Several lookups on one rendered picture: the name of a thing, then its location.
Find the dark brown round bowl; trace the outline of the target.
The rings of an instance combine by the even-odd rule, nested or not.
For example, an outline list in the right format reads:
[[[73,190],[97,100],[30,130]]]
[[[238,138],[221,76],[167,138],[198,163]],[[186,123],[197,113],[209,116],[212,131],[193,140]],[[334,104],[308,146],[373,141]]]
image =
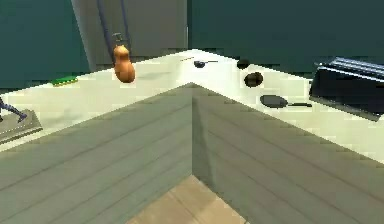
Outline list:
[[[244,78],[247,87],[257,87],[263,82],[263,75],[260,72],[249,73]]]

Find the small black ladle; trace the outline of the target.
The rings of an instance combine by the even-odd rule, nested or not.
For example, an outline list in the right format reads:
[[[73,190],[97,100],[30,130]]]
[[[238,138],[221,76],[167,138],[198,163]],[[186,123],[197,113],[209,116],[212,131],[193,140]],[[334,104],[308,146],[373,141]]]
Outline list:
[[[218,62],[217,60],[210,60],[210,61],[194,61],[193,64],[196,68],[204,68],[208,63]]]

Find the grey kitchen counter cabinet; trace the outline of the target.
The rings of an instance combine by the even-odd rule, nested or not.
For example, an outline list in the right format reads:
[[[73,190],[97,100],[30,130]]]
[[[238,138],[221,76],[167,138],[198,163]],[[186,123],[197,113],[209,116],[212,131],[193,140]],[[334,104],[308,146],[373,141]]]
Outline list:
[[[250,88],[233,59],[188,50],[139,62],[131,84],[104,70],[6,94],[43,129],[0,146],[0,224],[124,224],[169,190],[249,224],[384,224],[384,119],[262,74]]]

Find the orange soap dispenser bottle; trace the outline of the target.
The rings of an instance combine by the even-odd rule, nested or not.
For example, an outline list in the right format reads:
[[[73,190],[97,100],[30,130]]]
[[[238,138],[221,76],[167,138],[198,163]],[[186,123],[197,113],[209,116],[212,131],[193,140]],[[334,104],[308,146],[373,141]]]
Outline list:
[[[116,42],[113,50],[115,75],[122,83],[132,83],[135,80],[136,74],[130,60],[130,52],[123,44],[123,38],[120,33],[114,33],[113,37]]]

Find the black frying pan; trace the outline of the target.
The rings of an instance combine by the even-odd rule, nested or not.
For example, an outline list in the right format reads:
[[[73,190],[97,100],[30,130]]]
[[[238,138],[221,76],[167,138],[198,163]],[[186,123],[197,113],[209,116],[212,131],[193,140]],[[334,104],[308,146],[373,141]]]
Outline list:
[[[284,108],[287,106],[303,106],[311,107],[310,103],[289,103],[285,98],[277,95],[262,95],[260,97],[260,102],[269,108]]]

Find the grey fridge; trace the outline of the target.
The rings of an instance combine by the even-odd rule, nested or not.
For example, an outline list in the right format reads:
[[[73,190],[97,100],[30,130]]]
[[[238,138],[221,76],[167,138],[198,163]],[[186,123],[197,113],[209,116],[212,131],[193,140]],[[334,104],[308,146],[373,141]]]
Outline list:
[[[142,61],[188,48],[188,0],[125,0],[132,60]],[[110,68],[96,0],[71,0],[89,68]],[[114,33],[127,47],[120,0],[102,0],[112,49]]]

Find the green sponge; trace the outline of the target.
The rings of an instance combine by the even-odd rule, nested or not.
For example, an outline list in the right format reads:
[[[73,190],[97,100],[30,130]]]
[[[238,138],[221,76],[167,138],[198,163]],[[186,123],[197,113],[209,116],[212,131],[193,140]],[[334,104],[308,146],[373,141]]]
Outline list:
[[[58,87],[58,86],[62,86],[62,85],[67,85],[67,84],[75,83],[77,81],[78,81],[78,79],[77,79],[76,76],[66,76],[66,77],[62,77],[62,78],[58,78],[58,79],[52,80],[51,84],[54,87]]]

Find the black toaster with silver top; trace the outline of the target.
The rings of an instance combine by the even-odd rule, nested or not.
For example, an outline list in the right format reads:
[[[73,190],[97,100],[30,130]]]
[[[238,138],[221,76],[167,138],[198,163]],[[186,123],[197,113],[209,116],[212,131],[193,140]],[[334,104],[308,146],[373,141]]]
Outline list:
[[[309,96],[321,104],[377,121],[384,115],[384,65],[341,57],[319,63]]]

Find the grey sink basin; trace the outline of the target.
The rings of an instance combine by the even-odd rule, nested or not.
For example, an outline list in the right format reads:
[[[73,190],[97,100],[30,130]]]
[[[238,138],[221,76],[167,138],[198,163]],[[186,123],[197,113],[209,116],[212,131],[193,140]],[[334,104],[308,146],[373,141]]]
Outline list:
[[[0,122],[0,145],[39,132],[43,129],[33,110],[23,110],[27,115],[21,122],[16,114],[8,114]]]

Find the dark blue sink faucet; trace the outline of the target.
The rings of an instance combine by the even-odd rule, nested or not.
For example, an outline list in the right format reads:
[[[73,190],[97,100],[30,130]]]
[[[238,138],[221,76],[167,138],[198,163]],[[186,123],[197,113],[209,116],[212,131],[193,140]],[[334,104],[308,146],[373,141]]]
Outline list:
[[[18,123],[20,123],[21,121],[23,121],[26,117],[27,117],[27,114],[25,113],[22,113],[21,111],[19,111],[17,108],[15,108],[14,106],[12,105],[9,105],[9,104],[6,104],[2,98],[0,97],[0,122],[2,122],[4,119],[1,115],[1,110],[4,109],[4,110],[7,110],[7,111],[10,111],[16,115],[19,116],[19,119],[18,119]]]

